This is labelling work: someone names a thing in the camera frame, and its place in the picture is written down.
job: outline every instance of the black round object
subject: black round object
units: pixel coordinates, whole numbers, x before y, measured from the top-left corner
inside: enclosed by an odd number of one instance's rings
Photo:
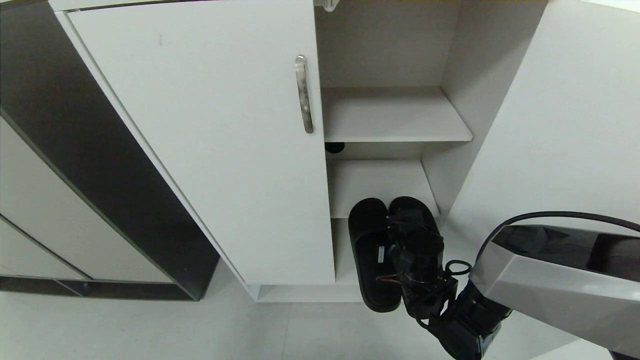
[[[326,142],[324,149],[330,154],[338,154],[344,150],[344,142]]]

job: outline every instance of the cabinet drawer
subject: cabinet drawer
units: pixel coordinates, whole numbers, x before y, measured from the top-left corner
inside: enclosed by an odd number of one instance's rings
[[[57,279],[83,276],[0,218],[0,274]]]
[[[0,213],[94,279],[171,282],[0,119]]]

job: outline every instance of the open cabinet door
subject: open cabinet door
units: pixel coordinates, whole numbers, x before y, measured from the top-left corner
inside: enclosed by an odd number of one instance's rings
[[[68,17],[247,284],[335,282],[312,1],[154,3]]]

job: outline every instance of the gray robot arm casing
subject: gray robot arm casing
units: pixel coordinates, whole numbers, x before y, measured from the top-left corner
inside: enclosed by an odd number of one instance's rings
[[[598,259],[611,255],[603,243],[621,240],[632,240],[640,249],[640,239],[629,236],[507,226],[484,248],[469,279],[492,301],[611,351],[640,357],[640,264],[626,266],[631,276],[611,275],[606,261]],[[637,252],[625,256],[640,263]]]

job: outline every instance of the floor tile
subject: floor tile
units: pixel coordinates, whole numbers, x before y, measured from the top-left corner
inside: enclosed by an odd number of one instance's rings
[[[256,304],[221,263],[197,303],[0,293],[2,360],[280,360],[289,304]]]

